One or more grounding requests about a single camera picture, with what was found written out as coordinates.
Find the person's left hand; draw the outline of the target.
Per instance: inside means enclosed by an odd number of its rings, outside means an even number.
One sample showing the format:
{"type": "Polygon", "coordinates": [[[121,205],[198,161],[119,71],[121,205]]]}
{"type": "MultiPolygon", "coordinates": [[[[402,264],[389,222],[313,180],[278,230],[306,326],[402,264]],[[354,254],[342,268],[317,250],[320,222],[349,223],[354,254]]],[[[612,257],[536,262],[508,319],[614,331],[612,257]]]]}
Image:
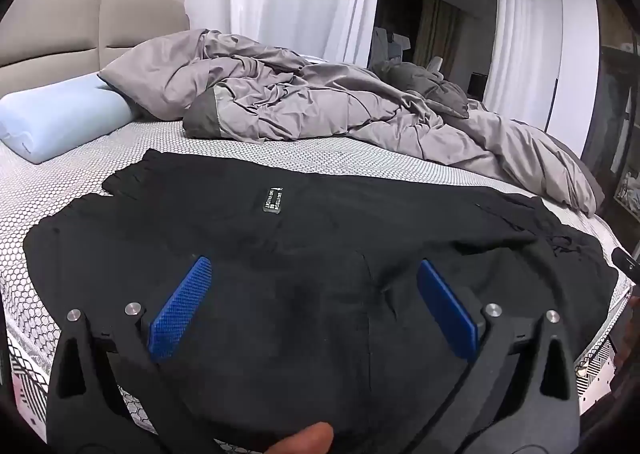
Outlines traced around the person's left hand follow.
{"type": "Polygon", "coordinates": [[[327,422],[316,422],[271,445],[266,454],[326,454],[333,439],[332,426],[327,422]]]}

